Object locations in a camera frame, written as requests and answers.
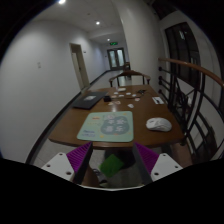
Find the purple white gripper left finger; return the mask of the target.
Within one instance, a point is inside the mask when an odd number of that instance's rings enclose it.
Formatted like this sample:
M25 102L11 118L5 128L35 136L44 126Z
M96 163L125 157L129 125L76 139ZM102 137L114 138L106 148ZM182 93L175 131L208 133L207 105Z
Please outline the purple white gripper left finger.
M88 142L69 153L59 152L42 169L75 184L81 184L92 152L93 144Z

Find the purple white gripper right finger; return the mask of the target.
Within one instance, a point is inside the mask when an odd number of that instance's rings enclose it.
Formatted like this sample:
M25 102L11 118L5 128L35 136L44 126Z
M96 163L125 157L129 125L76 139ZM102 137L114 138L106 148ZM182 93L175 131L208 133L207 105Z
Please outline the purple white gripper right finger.
M167 153L158 154L139 143L133 144L132 152L144 185L182 169Z

